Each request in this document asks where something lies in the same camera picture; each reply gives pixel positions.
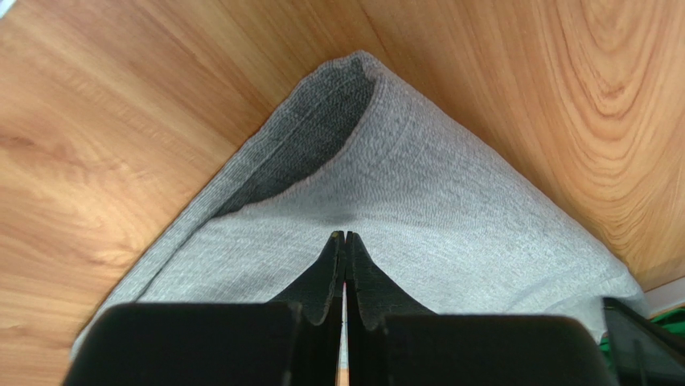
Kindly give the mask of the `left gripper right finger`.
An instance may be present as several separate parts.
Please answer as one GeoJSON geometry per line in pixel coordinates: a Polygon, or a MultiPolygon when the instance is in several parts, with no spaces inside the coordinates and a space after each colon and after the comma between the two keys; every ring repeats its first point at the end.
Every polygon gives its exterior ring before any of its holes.
{"type": "Polygon", "coordinates": [[[387,385],[386,317],[435,313],[376,265],[359,234],[347,233],[345,256],[350,384],[387,385]]]}

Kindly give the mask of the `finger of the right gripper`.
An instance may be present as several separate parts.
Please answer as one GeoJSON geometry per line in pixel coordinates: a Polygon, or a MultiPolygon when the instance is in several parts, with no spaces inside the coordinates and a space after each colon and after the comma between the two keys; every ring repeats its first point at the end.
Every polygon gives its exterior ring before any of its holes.
{"type": "Polygon", "coordinates": [[[612,368],[620,385],[683,385],[684,339],[616,298],[604,298],[612,368]]]}

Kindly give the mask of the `grey cloth napkin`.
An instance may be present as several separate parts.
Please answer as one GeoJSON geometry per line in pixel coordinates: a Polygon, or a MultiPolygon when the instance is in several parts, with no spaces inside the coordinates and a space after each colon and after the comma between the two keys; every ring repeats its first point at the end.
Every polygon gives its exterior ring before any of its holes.
{"type": "Polygon", "coordinates": [[[606,330],[640,285],[598,239],[378,59],[304,78],[100,306],[266,302],[335,231],[439,314],[552,314],[606,330]]]}

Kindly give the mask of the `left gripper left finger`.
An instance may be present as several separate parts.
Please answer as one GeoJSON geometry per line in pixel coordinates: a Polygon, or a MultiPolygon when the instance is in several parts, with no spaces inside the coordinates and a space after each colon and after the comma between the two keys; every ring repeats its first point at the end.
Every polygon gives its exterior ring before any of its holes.
{"type": "Polygon", "coordinates": [[[345,235],[331,233],[317,260],[271,302],[297,311],[291,385],[336,385],[343,327],[345,235]]]}

